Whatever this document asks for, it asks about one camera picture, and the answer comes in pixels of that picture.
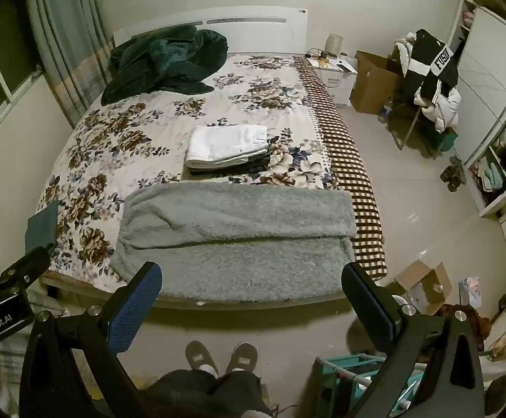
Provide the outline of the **grey fluffy pants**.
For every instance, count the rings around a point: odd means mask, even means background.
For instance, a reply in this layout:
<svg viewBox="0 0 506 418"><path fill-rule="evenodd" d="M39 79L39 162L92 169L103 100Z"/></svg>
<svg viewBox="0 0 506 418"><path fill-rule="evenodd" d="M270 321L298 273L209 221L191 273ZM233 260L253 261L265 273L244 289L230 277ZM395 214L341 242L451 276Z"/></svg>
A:
<svg viewBox="0 0 506 418"><path fill-rule="evenodd" d="M221 182L159 184L132 193L110 265L130 281L147 261L163 295L214 303L277 303L340 290L354 261L352 198Z"/></svg>

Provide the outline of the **small open cardboard box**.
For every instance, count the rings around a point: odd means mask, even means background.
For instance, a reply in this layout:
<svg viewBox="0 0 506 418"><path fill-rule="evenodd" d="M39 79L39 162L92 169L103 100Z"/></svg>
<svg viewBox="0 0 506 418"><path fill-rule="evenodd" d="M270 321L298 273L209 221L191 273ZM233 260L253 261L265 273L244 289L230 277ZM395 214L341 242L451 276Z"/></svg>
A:
<svg viewBox="0 0 506 418"><path fill-rule="evenodd" d="M420 313L434 315L446 303L452 283L442 262L435 268L421 260L414 261L395 278L400 294Z"/></svg>

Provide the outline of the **teal rack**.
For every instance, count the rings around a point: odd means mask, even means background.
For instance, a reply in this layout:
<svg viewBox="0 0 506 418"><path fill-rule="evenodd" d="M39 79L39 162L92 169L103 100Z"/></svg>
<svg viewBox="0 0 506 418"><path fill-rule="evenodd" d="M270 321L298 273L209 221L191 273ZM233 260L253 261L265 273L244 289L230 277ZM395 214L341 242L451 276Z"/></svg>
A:
<svg viewBox="0 0 506 418"><path fill-rule="evenodd" d="M356 354L341 358L317 357L316 417L344 417L383 368L385 357Z"/></svg>

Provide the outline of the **left black shoe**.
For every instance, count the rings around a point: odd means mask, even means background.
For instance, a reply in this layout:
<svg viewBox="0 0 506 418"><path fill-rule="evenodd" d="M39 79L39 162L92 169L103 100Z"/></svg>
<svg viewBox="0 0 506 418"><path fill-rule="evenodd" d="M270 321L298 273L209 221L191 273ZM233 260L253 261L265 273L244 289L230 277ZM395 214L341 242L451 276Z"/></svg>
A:
<svg viewBox="0 0 506 418"><path fill-rule="evenodd" d="M189 342L185 348L185 356L192 370L207 372L212 376L217 374L212 356L202 342Z"/></svg>

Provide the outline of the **black shoe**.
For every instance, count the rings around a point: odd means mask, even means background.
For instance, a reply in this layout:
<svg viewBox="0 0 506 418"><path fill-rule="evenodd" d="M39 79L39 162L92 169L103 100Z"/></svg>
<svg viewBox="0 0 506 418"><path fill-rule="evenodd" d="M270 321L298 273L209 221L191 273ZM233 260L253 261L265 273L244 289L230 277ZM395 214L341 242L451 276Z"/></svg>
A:
<svg viewBox="0 0 506 418"><path fill-rule="evenodd" d="M240 342L234 347L225 372L227 374L233 372L253 373L257 366L258 356L258 350L252 343Z"/></svg>
<svg viewBox="0 0 506 418"><path fill-rule="evenodd" d="M217 374L212 356L202 342L189 342L185 348L185 356L192 370L207 372L212 376Z"/></svg>

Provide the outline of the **right black shoe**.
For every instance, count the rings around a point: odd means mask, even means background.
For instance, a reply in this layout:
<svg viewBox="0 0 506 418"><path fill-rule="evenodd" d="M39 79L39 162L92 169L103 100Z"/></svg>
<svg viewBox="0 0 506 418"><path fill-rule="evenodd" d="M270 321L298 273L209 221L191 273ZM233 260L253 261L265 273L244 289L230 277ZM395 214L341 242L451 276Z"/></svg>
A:
<svg viewBox="0 0 506 418"><path fill-rule="evenodd" d="M240 342L234 347L225 372L227 374L233 372L253 373L257 366L258 356L258 350L252 343Z"/></svg>

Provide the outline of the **brown checkered blanket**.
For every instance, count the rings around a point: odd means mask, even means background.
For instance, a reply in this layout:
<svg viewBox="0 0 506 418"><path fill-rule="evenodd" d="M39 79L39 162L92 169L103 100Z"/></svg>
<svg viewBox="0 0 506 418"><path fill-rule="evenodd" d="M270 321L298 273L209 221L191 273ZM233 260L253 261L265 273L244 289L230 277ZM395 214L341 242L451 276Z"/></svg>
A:
<svg viewBox="0 0 506 418"><path fill-rule="evenodd" d="M352 242L356 261L372 279L381 279L387 275L383 226L360 152L314 67L304 57L296 56L294 62L317 119L335 182L351 195L357 225L357 237Z"/></svg>

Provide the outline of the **dark slippers on floor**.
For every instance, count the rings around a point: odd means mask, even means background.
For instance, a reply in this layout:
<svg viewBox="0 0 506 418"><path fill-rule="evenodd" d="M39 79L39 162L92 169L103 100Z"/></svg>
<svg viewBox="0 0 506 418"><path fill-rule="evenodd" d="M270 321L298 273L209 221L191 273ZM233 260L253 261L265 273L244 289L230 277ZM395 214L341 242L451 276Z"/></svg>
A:
<svg viewBox="0 0 506 418"><path fill-rule="evenodd" d="M461 185L466 185L467 178L462 161L458 157L450 157L450 165L443 170L440 179L447 184L451 193L455 193Z"/></svg>

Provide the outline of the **floral bed sheet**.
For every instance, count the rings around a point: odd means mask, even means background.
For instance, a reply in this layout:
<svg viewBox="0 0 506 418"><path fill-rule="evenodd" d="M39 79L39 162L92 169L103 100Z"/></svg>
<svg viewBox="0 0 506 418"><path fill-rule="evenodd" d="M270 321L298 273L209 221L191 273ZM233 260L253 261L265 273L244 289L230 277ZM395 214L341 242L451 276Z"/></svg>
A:
<svg viewBox="0 0 506 418"><path fill-rule="evenodd" d="M216 174L218 181L314 190L337 182L294 56L234 55L207 79L210 92L143 93L94 105L71 133L39 206L58 205L51 268L99 290L122 279L111 268L123 202L155 184L190 178L184 161L199 125L263 125L269 142L261 170Z"/></svg>

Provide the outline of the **white folded pants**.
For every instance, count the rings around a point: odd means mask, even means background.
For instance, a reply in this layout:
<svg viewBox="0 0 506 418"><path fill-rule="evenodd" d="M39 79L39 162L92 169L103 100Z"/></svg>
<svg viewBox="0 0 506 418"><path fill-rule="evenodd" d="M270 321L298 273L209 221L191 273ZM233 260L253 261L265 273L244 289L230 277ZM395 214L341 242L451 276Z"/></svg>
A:
<svg viewBox="0 0 506 418"><path fill-rule="evenodd" d="M265 125L197 126L184 164L189 169L216 170L247 163L268 152Z"/></svg>

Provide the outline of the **white puffy coat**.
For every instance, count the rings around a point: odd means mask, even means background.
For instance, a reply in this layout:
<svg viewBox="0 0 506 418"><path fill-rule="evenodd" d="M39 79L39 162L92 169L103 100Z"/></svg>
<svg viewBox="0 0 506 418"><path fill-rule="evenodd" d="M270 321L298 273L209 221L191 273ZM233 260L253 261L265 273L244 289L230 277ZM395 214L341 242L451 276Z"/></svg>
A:
<svg viewBox="0 0 506 418"><path fill-rule="evenodd" d="M414 104L421 108L423 115L435 126L435 131L443 133L446 129L456 129L459 121L459 106L462 100L458 89L452 88L448 96L438 93L435 101L421 95L421 88L415 92Z"/></svg>

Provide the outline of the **large cardboard box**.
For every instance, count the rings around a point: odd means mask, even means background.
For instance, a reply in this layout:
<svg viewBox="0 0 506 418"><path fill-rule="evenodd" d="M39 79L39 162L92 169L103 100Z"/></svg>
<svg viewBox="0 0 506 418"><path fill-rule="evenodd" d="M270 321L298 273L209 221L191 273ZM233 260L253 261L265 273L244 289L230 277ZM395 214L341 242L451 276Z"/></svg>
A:
<svg viewBox="0 0 506 418"><path fill-rule="evenodd" d="M360 50L355 58L358 74L350 103L357 112L377 115L404 80L400 63Z"/></svg>

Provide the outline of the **white nightstand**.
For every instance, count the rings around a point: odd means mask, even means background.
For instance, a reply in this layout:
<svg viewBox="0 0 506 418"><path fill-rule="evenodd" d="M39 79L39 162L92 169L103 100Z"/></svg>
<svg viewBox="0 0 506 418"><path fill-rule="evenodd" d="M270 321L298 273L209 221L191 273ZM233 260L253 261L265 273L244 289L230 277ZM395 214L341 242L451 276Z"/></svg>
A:
<svg viewBox="0 0 506 418"><path fill-rule="evenodd" d="M358 76L357 69L345 57L333 57L318 49L310 49L305 57L334 104L337 107L350 107L350 96Z"/></svg>

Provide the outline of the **dark green blanket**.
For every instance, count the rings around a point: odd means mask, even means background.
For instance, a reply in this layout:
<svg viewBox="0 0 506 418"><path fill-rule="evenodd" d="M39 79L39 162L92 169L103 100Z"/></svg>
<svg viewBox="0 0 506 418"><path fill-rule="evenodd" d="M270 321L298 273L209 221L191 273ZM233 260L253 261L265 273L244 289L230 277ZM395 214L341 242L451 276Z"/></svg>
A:
<svg viewBox="0 0 506 418"><path fill-rule="evenodd" d="M133 38L111 52L111 81L102 93L101 104L156 91L209 93L213 88L205 80L222 68L228 51L224 35L194 25L163 28Z"/></svg>

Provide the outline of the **green curtain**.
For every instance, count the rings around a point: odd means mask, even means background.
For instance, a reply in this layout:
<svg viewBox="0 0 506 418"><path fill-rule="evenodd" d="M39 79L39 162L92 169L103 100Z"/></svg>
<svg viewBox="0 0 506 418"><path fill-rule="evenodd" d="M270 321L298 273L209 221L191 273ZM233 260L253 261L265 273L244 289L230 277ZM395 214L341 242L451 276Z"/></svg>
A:
<svg viewBox="0 0 506 418"><path fill-rule="evenodd" d="M29 20L52 92L77 125L104 92L112 49L97 0L26 0Z"/></svg>

